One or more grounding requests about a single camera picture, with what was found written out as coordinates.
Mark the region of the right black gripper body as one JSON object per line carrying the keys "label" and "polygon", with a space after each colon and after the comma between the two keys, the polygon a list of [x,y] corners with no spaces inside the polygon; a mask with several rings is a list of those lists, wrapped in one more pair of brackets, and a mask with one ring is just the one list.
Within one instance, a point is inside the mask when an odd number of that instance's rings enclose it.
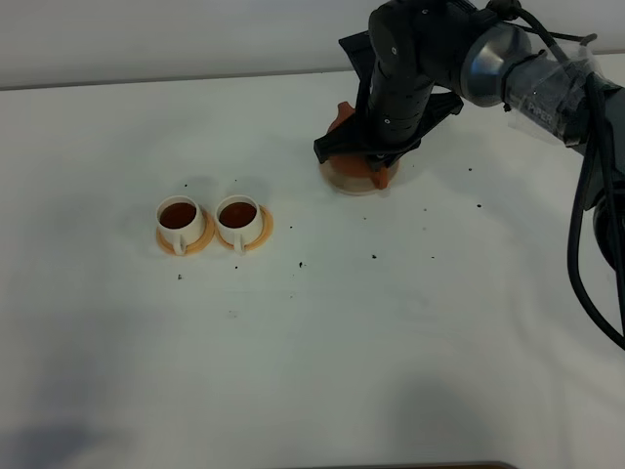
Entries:
{"label": "right black gripper body", "polygon": [[422,140],[463,102],[453,93],[435,94],[435,81],[418,64],[414,40],[363,31],[339,40],[358,78],[354,114],[313,143],[319,163],[332,156],[365,160],[368,147],[400,147]]}

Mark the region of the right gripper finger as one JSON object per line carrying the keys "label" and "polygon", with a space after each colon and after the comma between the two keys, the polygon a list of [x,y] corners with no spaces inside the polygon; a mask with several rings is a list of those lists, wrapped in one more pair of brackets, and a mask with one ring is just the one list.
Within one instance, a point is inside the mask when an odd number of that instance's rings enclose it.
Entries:
{"label": "right gripper finger", "polygon": [[381,171],[383,168],[391,168],[406,153],[418,149],[420,145],[421,140],[416,139],[395,148],[389,146],[382,146],[380,148],[368,147],[364,152],[365,161],[372,171]]}

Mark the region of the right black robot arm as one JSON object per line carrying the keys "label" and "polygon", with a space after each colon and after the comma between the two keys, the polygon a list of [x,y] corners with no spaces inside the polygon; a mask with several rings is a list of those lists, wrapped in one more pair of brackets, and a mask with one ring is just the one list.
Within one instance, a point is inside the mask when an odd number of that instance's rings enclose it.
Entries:
{"label": "right black robot arm", "polygon": [[600,77],[549,34],[530,41],[535,17],[516,1],[391,1],[341,47],[359,79],[354,113],[314,142],[320,162],[352,155],[380,172],[392,167],[464,103],[505,105],[580,153],[606,149],[583,199],[595,213],[604,258],[624,257],[624,90]]}

